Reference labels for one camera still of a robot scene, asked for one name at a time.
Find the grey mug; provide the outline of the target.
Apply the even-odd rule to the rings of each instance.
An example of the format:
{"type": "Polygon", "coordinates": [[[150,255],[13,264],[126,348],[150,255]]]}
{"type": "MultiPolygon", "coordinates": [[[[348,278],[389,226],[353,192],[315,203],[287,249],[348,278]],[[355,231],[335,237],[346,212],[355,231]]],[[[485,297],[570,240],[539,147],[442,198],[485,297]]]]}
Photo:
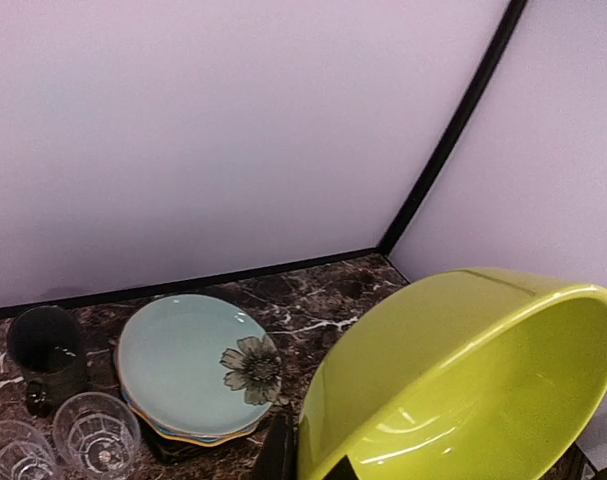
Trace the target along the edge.
{"type": "Polygon", "coordinates": [[[44,418],[87,390],[89,374],[80,323],[59,306],[39,306],[10,324],[8,355],[26,383],[28,413],[44,418]]]}

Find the right black frame post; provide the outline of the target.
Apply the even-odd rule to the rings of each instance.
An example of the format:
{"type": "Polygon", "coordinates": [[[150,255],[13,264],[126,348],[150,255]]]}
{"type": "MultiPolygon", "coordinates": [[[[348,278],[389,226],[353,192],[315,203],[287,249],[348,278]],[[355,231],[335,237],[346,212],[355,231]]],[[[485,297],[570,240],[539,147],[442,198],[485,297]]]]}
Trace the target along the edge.
{"type": "Polygon", "coordinates": [[[378,254],[388,257],[392,253],[427,198],[430,190],[435,185],[472,114],[476,110],[480,99],[485,93],[527,5],[527,0],[511,0],[508,2],[500,22],[450,121],[418,179],[412,186],[407,198],[375,247],[375,251],[378,254]]]}

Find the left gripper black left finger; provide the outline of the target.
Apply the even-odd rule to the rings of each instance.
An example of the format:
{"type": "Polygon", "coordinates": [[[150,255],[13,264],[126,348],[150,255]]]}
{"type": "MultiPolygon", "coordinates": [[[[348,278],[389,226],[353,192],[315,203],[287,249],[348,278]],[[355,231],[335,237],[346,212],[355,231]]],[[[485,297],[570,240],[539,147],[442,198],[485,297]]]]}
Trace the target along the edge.
{"type": "Polygon", "coordinates": [[[296,478],[296,431],[290,413],[277,414],[265,437],[263,448],[250,472],[255,480],[296,478]]]}

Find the blue dotted plate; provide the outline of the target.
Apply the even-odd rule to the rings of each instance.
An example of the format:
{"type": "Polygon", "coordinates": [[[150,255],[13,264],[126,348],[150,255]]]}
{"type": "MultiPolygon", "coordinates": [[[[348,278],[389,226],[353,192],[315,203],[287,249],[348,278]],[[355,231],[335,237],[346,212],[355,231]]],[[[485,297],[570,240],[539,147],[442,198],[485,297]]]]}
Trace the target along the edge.
{"type": "Polygon", "coordinates": [[[167,428],[166,426],[163,426],[162,424],[156,423],[151,417],[143,413],[135,404],[135,402],[129,398],[124,389],[120,391],[120,394],[129,409],[135,415],[137,415],[140,419],[147,423],[156,434],[160,435],[162,438],[167,440],[190,443],[203,447],[214,447],[232,439],[251,435],[257,430],[260,423],[260,420],[257,420],[256,422],[246,426],[241,430],[224,435],[203,435],[175,431],[167,428]]]}

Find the lime green bowl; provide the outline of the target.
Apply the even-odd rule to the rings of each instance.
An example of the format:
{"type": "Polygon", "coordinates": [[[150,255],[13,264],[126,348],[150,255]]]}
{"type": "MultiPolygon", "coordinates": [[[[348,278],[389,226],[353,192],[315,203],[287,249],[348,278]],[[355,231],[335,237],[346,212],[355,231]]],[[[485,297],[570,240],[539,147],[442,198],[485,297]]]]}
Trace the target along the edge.
{"type": "Polygon", "coordinates": [[[301,479],[538,479],[607,390],[607,289],[470,268],[340,338],[301,409],[301,479]]]}

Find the light green flower plate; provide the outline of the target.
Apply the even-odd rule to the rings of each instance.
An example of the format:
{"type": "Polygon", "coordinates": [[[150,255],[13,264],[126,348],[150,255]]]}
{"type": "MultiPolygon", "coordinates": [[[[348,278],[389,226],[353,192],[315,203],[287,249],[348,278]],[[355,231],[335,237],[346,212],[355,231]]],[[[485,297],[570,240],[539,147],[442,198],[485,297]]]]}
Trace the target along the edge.
{"type": "Polygon", "coordinates": [[[205,295],[164,297],[138,310],[115,364],[139,418],[163,438],[200,446],[250,434],[281,393],[281,358],[264,328],[205,295]]]}

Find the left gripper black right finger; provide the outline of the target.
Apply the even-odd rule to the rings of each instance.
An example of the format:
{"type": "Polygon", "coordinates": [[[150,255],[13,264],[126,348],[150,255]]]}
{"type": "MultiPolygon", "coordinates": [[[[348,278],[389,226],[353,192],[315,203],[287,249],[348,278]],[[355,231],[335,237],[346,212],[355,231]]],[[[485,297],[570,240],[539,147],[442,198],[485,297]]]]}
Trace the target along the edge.
{"type": "Polygon", "coordinates": [[[578,440],[542,479],[607,479],[607,392],[578,440]]]}

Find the clear glass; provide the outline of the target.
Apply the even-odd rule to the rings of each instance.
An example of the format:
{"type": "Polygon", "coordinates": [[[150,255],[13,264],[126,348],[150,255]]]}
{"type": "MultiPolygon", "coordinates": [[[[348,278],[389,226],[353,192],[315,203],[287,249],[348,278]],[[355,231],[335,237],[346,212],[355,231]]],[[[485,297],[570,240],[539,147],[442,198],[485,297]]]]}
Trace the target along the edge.
{"type": "Polygon", "coordinates": [[[127,479],[134,472],[140,426],[112,395],[85,392],[69,398],[54,415],[52,435],[63,460],[87,479],[127,479]]]}
{"type": "Polygon", "coordinates": [[[0,421],[0,479],[62,479],[56,455],[42,433],[31,425],[0,421]]]}

